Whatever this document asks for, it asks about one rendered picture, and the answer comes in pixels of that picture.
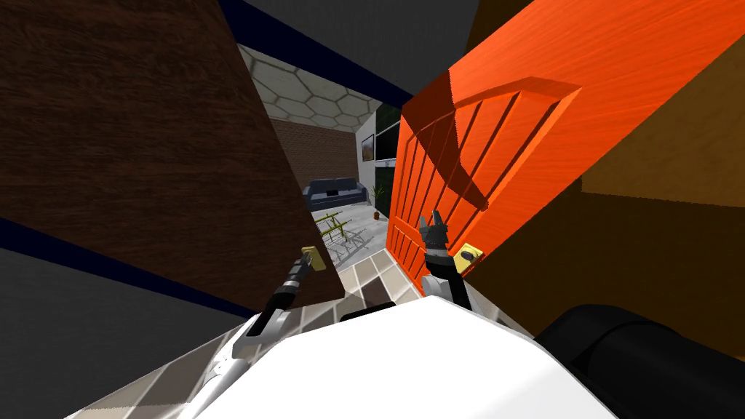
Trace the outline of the dark blue sofa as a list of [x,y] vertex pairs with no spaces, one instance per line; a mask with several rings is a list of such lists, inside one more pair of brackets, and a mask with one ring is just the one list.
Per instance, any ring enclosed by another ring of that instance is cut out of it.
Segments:
[[310,212],[368,201],[367,189],[353,177],[312,180],[302,193]]

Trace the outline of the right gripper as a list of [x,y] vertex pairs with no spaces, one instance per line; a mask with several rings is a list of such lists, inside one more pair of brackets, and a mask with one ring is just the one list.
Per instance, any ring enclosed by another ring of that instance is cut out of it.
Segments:
[[438,210],[432,211],[432,226],[428,226],[426,218],[418,220],[418,232],[429,254],[447,254],[447,230]]

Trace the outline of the orange panelled door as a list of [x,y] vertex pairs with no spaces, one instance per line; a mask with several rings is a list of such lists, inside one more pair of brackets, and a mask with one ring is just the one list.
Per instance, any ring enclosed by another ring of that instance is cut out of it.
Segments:
[[483,261],[745,34],[745,0],[533,0],[405,103],[386,247]]

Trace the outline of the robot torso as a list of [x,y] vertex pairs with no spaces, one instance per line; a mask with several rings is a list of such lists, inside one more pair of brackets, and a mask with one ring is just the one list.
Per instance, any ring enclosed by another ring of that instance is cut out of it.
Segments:
[[533,339],[429,296],[278,342],[196,419],[617,419]]

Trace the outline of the dark brown wooden door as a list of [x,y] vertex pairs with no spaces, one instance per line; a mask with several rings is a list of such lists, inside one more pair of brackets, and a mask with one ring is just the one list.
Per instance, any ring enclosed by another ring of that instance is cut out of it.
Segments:
[[0,308],[259,309],[322,241],[218,0],[0,0]]

